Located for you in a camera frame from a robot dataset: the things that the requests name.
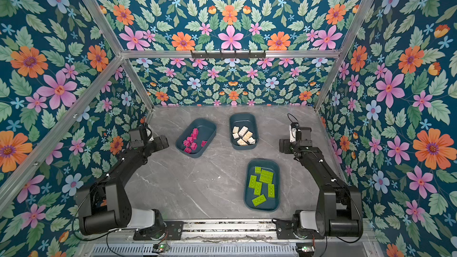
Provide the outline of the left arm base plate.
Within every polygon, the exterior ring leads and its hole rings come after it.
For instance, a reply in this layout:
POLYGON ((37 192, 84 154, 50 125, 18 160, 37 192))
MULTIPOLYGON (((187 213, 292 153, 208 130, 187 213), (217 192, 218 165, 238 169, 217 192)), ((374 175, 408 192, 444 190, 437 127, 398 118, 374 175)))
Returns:
POLYGON ((135 241, 180 240, 183 234, 183 221, 158 222, 152 227, 140 229, 133 236, 135 241))

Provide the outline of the green long brick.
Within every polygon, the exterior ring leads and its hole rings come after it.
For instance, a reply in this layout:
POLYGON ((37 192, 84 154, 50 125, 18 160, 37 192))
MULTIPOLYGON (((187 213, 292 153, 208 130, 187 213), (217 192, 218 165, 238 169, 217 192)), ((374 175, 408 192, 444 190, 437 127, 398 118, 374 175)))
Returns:
POLYGON ((255 197, 252 200, 252 204, 254 207, 258 207, 259 205, 261 205, 262 203, 264 203, 266 201, 267 201, 267 198, 264 195, 260 195, 260 196, 255 197))
POLYGON ((250 175, 249 182, 248 182, 248 188, 255 189, 256 186, 257 186, 257 176, 250 175))
POLYGON ((263 188, 263 183, 262 182, 256 182, 253 188, 253 194, 255 196, 261 196, 262 195, 262 188, 263 188))
POLYGON ((267 170, 261 170, 260 175, 261 175, 261 176, 268 177, 268 178, 273 178, 274 173, 271 172, 271 171, 267 171, 267 170))
POLYGON ((267 184, 267 196, 271 199, 276 197, 276 188, 274 184, 267 184))

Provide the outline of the cream long brick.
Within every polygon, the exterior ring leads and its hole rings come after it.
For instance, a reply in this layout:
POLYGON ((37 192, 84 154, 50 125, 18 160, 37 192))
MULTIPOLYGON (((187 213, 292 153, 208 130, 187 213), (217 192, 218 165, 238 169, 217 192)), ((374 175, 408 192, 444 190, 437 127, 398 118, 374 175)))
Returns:
POLYGON ((252 132, 247 131, 247 132, 245 133, 245 135, 243 136, 242 139, 243 139, 245 142, 247 142, 247 141, 252 137, 252 135, 253 135, 252 132))

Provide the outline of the white long brick top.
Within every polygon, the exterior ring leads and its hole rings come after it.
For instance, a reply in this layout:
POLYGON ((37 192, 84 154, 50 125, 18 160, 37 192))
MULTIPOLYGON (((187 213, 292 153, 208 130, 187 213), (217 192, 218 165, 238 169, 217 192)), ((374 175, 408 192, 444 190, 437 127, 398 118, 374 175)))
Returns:
POLYGON ((243 139, 239 139, 239 140, 237 141, 237 143, 238 143, 238 145, 240 145, 240 146, 247 146, 247 145, 248 145, 243 139))

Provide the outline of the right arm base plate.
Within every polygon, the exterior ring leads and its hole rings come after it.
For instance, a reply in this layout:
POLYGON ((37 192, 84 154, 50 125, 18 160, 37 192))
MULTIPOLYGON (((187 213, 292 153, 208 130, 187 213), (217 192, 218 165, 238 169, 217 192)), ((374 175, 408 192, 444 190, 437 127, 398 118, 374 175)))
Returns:
POLYGON ((276 226, 276 234, 278 240, 297 239, 297 240, 323 240, 316 230, 302 228, 297 220, 272 219, 272 223, 276 226))

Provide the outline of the white long brick bottom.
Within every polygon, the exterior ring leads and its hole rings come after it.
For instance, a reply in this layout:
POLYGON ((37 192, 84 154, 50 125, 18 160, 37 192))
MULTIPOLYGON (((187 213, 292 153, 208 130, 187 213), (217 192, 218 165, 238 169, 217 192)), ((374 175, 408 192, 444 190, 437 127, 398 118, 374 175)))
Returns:
POLYGON ((248 130, 249 129, 246 126, 243 126, 238 132, 239 136, 243 137, 248 130))

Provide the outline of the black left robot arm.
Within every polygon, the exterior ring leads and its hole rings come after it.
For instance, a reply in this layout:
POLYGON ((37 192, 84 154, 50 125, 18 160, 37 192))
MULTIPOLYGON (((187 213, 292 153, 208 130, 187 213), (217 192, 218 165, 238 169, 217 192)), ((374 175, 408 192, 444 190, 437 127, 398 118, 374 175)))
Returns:
POLYGON ((117 163, 105 176, 77 190, 79 228, 84 236, 104 234, 115 229, 164 227, 158 210, 133 208, 125 187, 152 153, 168 147, 167 138, 161 135, 145 142, 142 147, 125 149, 119 153, 117 163))

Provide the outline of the white long brick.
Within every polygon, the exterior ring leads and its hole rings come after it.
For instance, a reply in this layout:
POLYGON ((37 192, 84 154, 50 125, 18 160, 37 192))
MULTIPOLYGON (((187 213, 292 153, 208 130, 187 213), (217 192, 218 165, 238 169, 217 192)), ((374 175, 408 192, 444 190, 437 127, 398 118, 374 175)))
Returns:
POLYGON ((243 126, 238 132, 239 136, 243 137, 248 130, 249 129, 246 126, 243 126))
POLYGON ((237 143, 238 143, 238 145, 240 145, 240 146, 247 146, 247 145, 248 145, 243 139, 239 139, 239 140, 237 141, 237 143))

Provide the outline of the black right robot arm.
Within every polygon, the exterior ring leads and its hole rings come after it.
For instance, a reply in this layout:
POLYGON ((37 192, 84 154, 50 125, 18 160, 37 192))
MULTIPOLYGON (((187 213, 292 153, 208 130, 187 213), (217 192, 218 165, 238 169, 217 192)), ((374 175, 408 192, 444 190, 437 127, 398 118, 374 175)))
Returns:
POLYGON ((279 151, 294 156, 294 160, 312 175, 319 189, 316 209, 297 210, 292 219, 292 232, 298 238, 310 233, 322 237, 362 238, 363 206, 360 191, 344 182, 327 164, 317 147, 303 146, 302 142, 279 140, 279 151))

